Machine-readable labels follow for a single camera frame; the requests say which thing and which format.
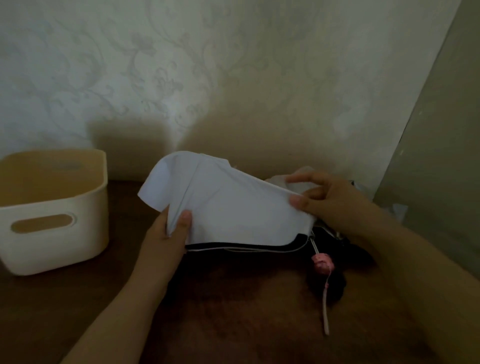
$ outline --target forearm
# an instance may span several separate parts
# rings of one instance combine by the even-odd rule
[[[129,281],[82,335],[62,364],[137,363],[164,295]]]
[[[398,224],[367,240],[439,356],[452,363],[478,363],[480,282]]]

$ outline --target bin handle hole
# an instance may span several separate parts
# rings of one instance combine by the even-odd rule
[[[42,216],[18,220],[11,225],[11,230],[17,234],[28,234],[35,231],[50,230],[68,226],[73,223],[73,217],[67,214]]]

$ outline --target person's left arm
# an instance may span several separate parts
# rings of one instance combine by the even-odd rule
[[[185,253],[185,240],[192,223],[192,214],[184,211],[168,237],[167,216],[168,208],[147,231],[128,282],[62,364],[138,363],[153,315]]]

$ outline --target hand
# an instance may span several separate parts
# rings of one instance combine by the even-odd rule
[[[285,181],[318,184],[318,187],[305,191],[303,196],[290,196],[290,204],[322,219],[332,229],[346,236],[370,238],[376,229],[396,223],[342,178],[312,171],[289,175]]]
[[[175,231],[167,236],[168,207],[147,230],[129,282],[164,293],[185,254],[192,213],[182,212]]]

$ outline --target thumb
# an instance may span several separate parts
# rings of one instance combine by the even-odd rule
[[[191,224],[192,212],[189,210],[183,211],[180,215],[179,220],[177,221],[177,226],[175,227],[175,230],[170,238],[180,243],[185,243]]]
[[[323,200],[312,200],[311,198],[293,194],[289,198],[290,204],[297,210],[307,212],[318,218],[322,217],[324,211]]]

